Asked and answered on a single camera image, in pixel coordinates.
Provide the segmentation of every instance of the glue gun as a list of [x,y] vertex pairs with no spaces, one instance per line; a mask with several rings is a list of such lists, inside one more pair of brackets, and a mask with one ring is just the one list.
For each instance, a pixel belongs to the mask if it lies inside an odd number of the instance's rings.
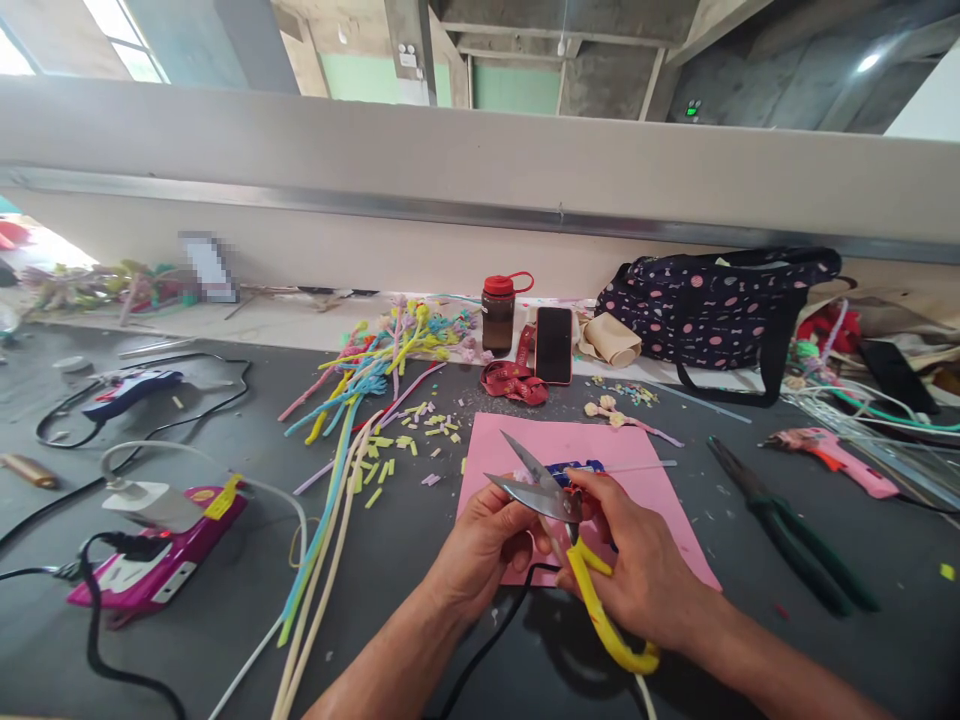
[[805,451],[816,455],[832,472],[838,470],[860,485],[872,498],[899,495],[900,490],[890,480],[862,460],[841,449],[840,439],[823,428],[793,428],[774,433],[764,442],[766,447],[775,447],[790,452]]
[[175,387],[181,380],[183,373],[176,370],[143,370],[118,380],[80,412],[102,425],[107,420],[125,413],[138,400],[157,390]]

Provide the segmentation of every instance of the yellow scissors handle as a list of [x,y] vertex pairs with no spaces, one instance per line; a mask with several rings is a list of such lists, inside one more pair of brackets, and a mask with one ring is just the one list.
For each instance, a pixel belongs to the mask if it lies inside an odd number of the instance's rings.
[[613,569],[601,560],[587,544],[583,538],[578,538],[576,545],[567,550],[567,560],[570,561],[570,568],[580,586],[580,594],[583,596],[583,603],[587,606],[587,612],[593,621],[593,627],[600,636],[600,642],[606,648],[616,662],[628,672],[637,675],[650,675],[660,664],[660,650],[651,642],[648,642],[643,649],[643,654],[638,655],[633,652],[623,641],[620,632],[614,627],[613,623],[607,617],[603,609],[603,603],[597,596],[597,590],[593,587],[593,580],[590,579],[592,568],[599,573],[610,577],[613,575]]

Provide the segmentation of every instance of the phone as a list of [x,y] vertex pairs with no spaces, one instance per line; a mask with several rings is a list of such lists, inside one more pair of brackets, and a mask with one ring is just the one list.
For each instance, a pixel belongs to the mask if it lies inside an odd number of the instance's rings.
[[914,412],[927,415],[940,412],[940,407],[924,387],[920,376],[913,371],[896,345],[882,340],[861,340],[860,357],[882,392]]
[[573,312],[567,308],[537,309],[537,377],[547,385],[573,380]]

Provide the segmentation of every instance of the hand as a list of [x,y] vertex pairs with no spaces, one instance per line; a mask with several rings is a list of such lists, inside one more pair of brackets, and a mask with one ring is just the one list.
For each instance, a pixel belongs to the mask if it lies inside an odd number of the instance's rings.
[[[689,653],[709,634],[719,594],[687,567],[664,519],[633,502],[613,478],[581,470],[567,475],[599,504],[594,520],[620,550],[612,577],[590,571],[604,609],[634,635]],[[569,569],[557,575],[557,587],[580,595]]]
[[493,600],[508,565],[527,569],[534,542],[540,552],[550,552],[537,514],[488,485],[470,498],[423,587],[442,607],[473,622]]

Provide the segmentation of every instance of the pink paper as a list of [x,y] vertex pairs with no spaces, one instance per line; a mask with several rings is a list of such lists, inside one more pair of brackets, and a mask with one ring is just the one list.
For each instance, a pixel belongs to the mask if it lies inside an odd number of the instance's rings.
[[[659,461],[657,451],[650,444],[647,434],[638,428],[613,428],[609,425],[539,422],[523,420],[508,415],[477,413],[473,421],[470,449],[467,452],[467,472],[460,486],[460,502],[457,517],[463,512],[470,497],[489,484],[483,473],[506,475],[522,467],[520,460],[507,444],[500,431],[504,430],[518,440],[544,465],[579,460],[599,460],[606,467],[637,465]],[[641,507],[655,510],[663,516],[680,548],[687,565],[701,581],[720,590],[720,583],[710,569],[707,558],[697,542],[693,527],[683,512],[683,506],[673,490],[673,485],[663,468],[650,468],[621,473],[617,481],[627,494]],[[550,521],[556,528],[561,523]],[[603,544],[593,523],[581,526],[584,541],[604,560],[613,564],[616,553]],[[533,562],[563,565],[554,555],[544,556],[534,551]],[[522,585],[523,573],[507,569],[504,585]],[[535,586],[552,587],[550,573],[537,572]]]

